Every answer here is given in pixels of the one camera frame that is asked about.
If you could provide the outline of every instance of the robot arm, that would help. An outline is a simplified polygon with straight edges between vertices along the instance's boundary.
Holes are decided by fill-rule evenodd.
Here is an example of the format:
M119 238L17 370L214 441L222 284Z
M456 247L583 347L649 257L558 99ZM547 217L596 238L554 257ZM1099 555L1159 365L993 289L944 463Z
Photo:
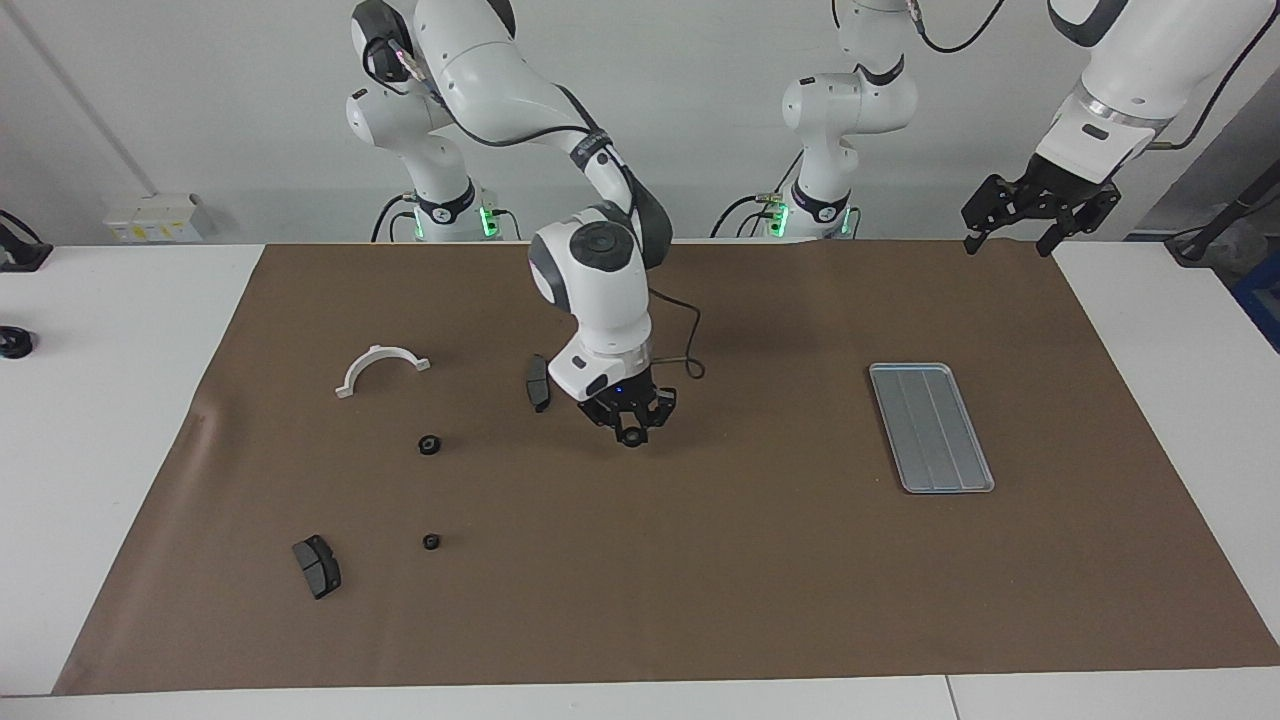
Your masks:
M919 94L902 54L910 29L905 0L842 0L840 45L854 72L813 76L787 88L783 118L804 142L804 163L778 223L783 234L835 233L858 169L846 136L892 132L911 122Z
M1021 178L991 176L965 205L965 247L1023 219L1053 225L1037 245L1094 232L1120 201L1112 183L1178 117L1196 87L1240 53L1275 0L1050 0L1053 26L1092 49Z
M667 256L671 220L581 102L529 67L515 32L506 0L420 0L417 53L398 36L388 40L397 63L375 72L404 70L481 145L563 151L600 193L603 202L540 229L529 263L547 301L579 322L548 366L552 379L588 418L636 447L676 406L675 391L653 382L645 273ZM625 415L637 425L626 427Z
M347 123L356 137L399 156L413 181L417 227L429 242L497 238L493 199L467 176L458 146L434 131L453 123L419 83L398 68L389 42L410 42L404 20L383 0L352 13L352 42L379 81L347 99Z
M577 99L529 67L506 0L420 0L413 18L422 79L468 137L493 147L539 142L570 155L626 215L645 268L662 264L672 234L666 211Z

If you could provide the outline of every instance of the brown paper mat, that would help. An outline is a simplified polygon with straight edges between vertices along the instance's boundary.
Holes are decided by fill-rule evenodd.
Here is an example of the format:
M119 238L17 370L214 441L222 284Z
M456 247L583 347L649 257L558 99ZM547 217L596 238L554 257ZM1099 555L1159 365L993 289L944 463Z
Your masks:
M653 283L707 311L710 373L659 369L680 407L639 451L529 407L573 323L524 252L269 247L56 693L1280 665L1030 247L677 247ZM678 354L689 315L654 315ZM374 343L435 366L337 400ZM995 493L902 492L876 361L951 365Z

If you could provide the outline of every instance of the wall socket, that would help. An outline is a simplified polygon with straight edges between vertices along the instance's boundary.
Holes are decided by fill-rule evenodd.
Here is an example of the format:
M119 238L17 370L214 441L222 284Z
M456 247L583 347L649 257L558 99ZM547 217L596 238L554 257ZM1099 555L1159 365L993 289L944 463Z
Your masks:
M214 228L195 195L115 202L102 219L116 242L204 242Z

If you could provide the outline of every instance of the table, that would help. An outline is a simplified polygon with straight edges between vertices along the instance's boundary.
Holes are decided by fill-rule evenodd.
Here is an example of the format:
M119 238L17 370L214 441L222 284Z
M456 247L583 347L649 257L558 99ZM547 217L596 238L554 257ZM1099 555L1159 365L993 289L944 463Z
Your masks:
M0 319L41 337L37 355L0 365L0 693L52 687L260 252L61 249L37 274L0 278ZM1280 356L1211 272L1178 268L1158 245L1068 243L1057 263L1280 637ZM1276 708L1280 669L0 700L5 717L1106 720Z

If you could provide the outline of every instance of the white semicircular part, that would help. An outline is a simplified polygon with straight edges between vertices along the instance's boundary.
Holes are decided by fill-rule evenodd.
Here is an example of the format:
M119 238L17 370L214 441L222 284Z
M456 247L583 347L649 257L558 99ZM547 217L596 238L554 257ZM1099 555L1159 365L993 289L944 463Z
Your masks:
M334 392L338 393L339 398L351 397L352 395L356 395L356 379L360 378L360 373L365 372L365 368L369 368L370 365L378 363L379 360L393 360L393 359L399 359L413 365L413 368L419 373L431 366L430 360L428 360L426 357L419 357L417 355L413 355L412 352L404 350L403 347L383 347L380 345L375 345L369 348L369 352L361 355L360 357L356 359L355 363L351 364L351 368L347 369L346 382L343 383L342 387L339 387Z

